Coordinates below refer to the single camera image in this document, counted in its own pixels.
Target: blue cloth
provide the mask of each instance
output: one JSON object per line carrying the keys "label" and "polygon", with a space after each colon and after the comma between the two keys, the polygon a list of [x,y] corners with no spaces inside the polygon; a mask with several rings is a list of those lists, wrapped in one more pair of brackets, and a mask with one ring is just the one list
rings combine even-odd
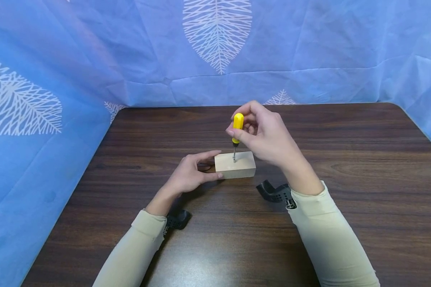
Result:
{"label": "blue cloth", "polygon": [[431,140],[431,1],[0,1],[0,286],[124,106],[392,102]]}

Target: wrist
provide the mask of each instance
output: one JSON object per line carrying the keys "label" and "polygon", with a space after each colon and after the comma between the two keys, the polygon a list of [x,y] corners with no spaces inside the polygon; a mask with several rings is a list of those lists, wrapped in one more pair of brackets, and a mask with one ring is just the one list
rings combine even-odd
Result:
{"label": "wrist", "polygon": [[166,217],[171,209],[174,200],[180,196],[180,193],[172,192],[164,187],[160,188],[147,205],[145,211],[152,215]]}
{"label": "wrist", "polygon": [[299,161],[281,167],[289,187],[298,193],[306,195],[320,194],[324,190],[324,186],[318,175],[316,175],[312,166],[304,157]]}

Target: beige sleeve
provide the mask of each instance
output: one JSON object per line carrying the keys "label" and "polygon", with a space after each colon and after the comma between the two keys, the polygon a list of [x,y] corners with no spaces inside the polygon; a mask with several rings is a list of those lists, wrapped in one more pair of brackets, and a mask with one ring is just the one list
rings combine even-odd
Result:
{"label": "beige sleeve", "polygon": [[166,217],[141,210],[118,242],[94,282],[95,287],[136,287],[163,242]]}
{"label": "beige sleeve", "polygon": [[321,286],[380,286],[361,243],[322,184],[317,196],[291,191],[297,208],[288,210]]}

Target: left hand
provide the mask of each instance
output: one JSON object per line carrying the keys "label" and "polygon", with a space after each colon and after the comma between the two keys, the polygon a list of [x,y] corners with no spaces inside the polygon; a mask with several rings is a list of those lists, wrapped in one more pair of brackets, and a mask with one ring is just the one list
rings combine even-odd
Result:
{"label": "left hand", "polygon": [[222,179],[222,173],[200,171],[209,169],[214,157],[220,153],[221,151],[206,151],[184,157],[166,184],[163,185],[162,190],[180,195],[194,190],[205,182]]}
{"label": "left hand", "polygon": [[152,215],[166,216],[174,199],[180,194],[188,193],[205,182],[222,179],[222,173],[200,172],[208,170],[213,157],[220,153],[221,151],[207,151],[184,157],[145,211]]}

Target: light wooden block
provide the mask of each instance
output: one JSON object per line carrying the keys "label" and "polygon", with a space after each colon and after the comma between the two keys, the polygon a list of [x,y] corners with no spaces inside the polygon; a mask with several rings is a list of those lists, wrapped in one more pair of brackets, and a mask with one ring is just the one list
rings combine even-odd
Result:
{"label": "light wooden block", "polygon": [[233,153],[222,153],[214,157],[216,172],[223,174],[225,179],[253,177],[255,175],[254,155],[251,151],[236,153],[236,163]]}

